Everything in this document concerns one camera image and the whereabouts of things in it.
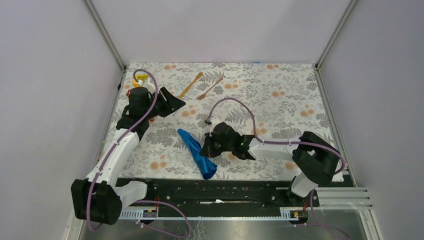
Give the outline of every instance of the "wall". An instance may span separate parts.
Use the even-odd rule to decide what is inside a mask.
[[[385,240],[424,224],[424,2],[359,1],[322,68],[351,158]]]
[[[0,3],[0,239],[58,240],[120,70],[83,1]]]
[[[94,0],[126,63],[315,63],[349,0]]]

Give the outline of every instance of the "blue fabric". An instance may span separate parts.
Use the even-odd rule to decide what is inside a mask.
[[[189,132],[186,132],[181,128],[178,129],[177,132],[181,136],[185,145],[187,145],[191,155],[193,155],[194,161],[200,169],[200,173],[203,176],[203,179],[208,180],[212,178],[217,172],[217,165],[211,162],[209,158],[200,156],[200,150],[202,149],[202,146],[198,141],[196,141],[196,139],[193,138]]]

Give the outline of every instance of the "robotic arm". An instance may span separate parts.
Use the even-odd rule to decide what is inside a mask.
[[[219,120],[208,122],[210,132],[205,133],[205,141],[200,155],[214,158],[222,152],[231,152],[242,160],[258,158],[282,159],[295,162],[302,173],[295,176],[289,187],[289,198],[293,203],[303,202],[310,191],[318,185],[331,183],[339,158],[319,147],[302,144],[262,143],[254,135],[240,135],[231,126]],[[301,142],[315,143],[334,149],[331,145],[310,131],[305,131]],[[291,142],[290,139],[275,141]]]
[[[130,153],[149,128],[149,119],[156,116],[166,117],[186,104],[162,87],[158,91],[156,103],[149,115],[122,138],[153,104],[154,89],[154,86],[147,81],[143,87],[130,90],[129,105],[124,108],[121,119],[116,124],[117,131],[112,144],[106,150],[106,153],[110,152],[110,154],[104,154],[84,180],[76,179],[73,182],[72,201],[75,216],[78,219],[87,218],[88,194],[97,174],[91,195],[89,215],[94,222],[112,225],[118,220],[123,208],[146,197],[148,186],[144,182],[130,181],[124,186],[116,187],[119,173]]]

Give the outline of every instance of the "yellow tag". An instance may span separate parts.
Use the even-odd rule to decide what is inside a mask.
[[[141,75],[135,75],[135,78],[137,79],[137,80],[141,80],[141,81],[145,81],[147,78],[149,77],[149,75],[147,75],[147,74],[141,74]]]

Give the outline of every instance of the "floral pattern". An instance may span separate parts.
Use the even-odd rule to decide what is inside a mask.
[[[330,122],[311,64],[258,63],[131,63],[125,74],[105,141],[109,145],[115,126],[128,104],[126,92],[133,88],[133,72],[146,69],[178,96],[197,76],[203,76],[182,98],[186,105],[165,118],[155,117],[143,139],[131,153],[120,177],[201,179],[200,171],[177,134],[181,128],[203,144],[204,120],[218,100],[233,97],[255,114],[257,132],[265,139],[296,138],[312,131],[333,144]],[[202,100],[196,98],[218,79],[223,80]],[[213,117],[226,121],[241,134],[252,134],[250,115],[234,101],[222,102]],[[218,166],[212,179],[291,181],[301,171],[281,159],[240,160],[229,152],[211,159]],[[334,181],[342,181],[341,173]]]

